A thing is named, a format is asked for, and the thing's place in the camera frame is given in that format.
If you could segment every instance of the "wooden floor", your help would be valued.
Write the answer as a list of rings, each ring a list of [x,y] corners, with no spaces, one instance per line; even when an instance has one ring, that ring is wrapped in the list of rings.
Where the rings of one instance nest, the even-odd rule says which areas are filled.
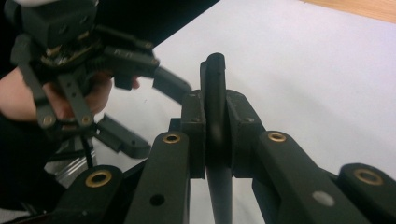
[[[396,23],[396,0],[302,0],[381,21]]]

